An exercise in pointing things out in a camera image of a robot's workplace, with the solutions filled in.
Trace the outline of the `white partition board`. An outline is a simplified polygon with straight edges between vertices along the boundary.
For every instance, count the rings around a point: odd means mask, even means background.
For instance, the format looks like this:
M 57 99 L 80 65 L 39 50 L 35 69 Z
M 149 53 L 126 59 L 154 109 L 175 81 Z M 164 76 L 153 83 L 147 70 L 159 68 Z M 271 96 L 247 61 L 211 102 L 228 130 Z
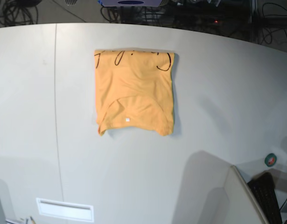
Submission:
M 228 197 L 225 224 L 269 223 L 236 166 L 229 168 L 224 190 Z

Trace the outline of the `black keyboard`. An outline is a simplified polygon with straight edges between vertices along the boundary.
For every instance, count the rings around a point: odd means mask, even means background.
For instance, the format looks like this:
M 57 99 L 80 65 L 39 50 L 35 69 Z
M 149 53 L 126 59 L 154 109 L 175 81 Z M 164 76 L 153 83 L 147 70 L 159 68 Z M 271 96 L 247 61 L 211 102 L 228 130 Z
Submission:
M 250 180 L 247 185 L 268 222 L 270 224 L 281 224 L 282 218 L 271 173 L 265 172 L 260 177 Z

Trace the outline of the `green tape roll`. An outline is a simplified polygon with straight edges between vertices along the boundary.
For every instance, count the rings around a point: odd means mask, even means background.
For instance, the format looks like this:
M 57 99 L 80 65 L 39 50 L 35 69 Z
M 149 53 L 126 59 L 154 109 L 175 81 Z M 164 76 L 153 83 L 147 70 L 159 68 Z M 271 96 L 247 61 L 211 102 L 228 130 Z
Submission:
M 277 162 L 277 156 L 274 153 L 270 153 L 265 157 L 264 163 L 268 167 L 272 167 L 276 164 Z

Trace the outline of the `orange t-shirt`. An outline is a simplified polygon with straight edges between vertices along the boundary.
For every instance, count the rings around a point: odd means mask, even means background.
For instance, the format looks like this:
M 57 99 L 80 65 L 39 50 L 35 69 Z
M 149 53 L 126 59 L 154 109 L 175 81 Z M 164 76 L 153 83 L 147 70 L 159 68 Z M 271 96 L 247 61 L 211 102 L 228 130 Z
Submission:
M 174 131 L 175 54 L 95 50 L 95 108 L 100 136 L 136 127 L 167 136 Z

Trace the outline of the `black power strip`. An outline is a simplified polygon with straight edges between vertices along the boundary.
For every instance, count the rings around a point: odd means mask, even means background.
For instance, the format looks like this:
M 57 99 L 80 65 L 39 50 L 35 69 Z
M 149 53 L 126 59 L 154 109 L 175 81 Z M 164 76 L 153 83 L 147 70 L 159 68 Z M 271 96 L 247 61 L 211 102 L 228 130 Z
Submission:
M 210 17 L 202 17 L 200 20 L 203 25 L 207 25 L 207 26 L 209 25 L 221 26 L 225 23 L 225 20 L 223 19 L 210 18 Z

